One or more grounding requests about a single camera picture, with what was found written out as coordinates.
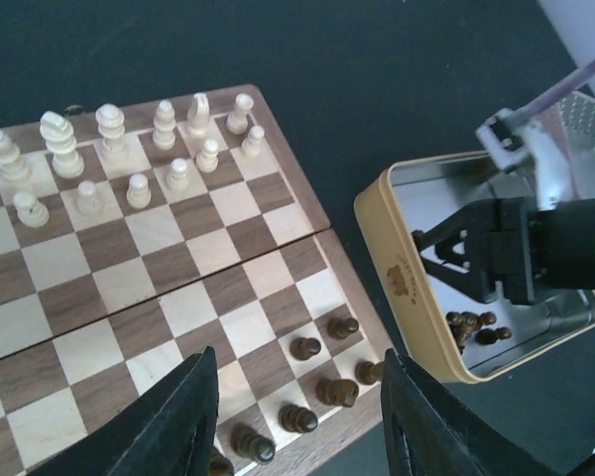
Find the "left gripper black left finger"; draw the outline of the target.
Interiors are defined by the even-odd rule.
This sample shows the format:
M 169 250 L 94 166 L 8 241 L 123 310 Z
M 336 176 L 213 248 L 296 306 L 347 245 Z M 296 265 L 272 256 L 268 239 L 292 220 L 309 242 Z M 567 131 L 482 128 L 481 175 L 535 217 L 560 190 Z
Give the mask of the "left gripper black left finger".
M 207 475 L 218 416 L 216 354 L 207 347 L 34 475 Z

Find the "dark wooden chess piece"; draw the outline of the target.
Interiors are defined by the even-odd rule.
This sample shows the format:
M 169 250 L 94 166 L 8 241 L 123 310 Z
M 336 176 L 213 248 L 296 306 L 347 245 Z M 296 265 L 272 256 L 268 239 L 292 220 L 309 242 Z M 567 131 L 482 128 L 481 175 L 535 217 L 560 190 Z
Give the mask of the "dark wooden chess piece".
M 281 427 L 288 432 L 311 433 L 318 428 L 317 415 L 308 408 L 287 404 L 279 410 Z

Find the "yellow bear metal tin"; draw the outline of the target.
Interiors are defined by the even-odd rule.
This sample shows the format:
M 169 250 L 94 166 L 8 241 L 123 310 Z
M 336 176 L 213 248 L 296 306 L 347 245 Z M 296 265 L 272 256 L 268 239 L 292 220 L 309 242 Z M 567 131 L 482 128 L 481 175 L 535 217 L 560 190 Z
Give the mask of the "yellow bear metal tin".
M 484 152 L 399 162 L 354 211 L 408 353 L 490 381 L 595 327 L 595 198 L 536 207 Z

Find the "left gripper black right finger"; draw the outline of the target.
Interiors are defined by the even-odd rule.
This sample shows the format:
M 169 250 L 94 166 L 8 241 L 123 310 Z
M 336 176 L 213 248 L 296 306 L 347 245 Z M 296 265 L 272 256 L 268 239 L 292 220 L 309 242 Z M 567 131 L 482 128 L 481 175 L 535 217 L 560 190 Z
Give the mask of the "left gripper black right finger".
M 392 475 L 553 475 L 452 396 L 416 361 L 386 351 L 381 408 Z

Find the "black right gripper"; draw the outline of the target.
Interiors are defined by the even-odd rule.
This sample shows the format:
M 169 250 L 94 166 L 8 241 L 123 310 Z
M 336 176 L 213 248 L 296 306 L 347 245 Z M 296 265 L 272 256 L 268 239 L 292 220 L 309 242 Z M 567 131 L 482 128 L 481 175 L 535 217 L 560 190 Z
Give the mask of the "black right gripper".
M 462 253 L 437 245 L 462 231 Z M 523 305 L 546 292 L 595 291 L 595 198 L 551 211 L 527 197 L 477 200 L 412 236 L 426 273 L 477 302 L 495 300 L 498 283 L 504 298 Z M 440 262 L 422 254 L 431 246 Z

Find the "dark pawn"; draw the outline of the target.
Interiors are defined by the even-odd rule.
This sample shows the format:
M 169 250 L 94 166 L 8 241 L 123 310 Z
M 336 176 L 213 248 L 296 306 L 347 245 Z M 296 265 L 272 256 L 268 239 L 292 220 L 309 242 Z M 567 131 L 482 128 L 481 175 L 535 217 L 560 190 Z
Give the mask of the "dark pawn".
M 336 340 L 344 340 L 359 330 L 359 322 L 354 317 L 333 317 L 328 321 L 327 333 Z
M 299 360 L 306 361 L 318 355 L 321 351 L 321 343 L 313 337 L 298 337 L 290 344 L 291 355 Z

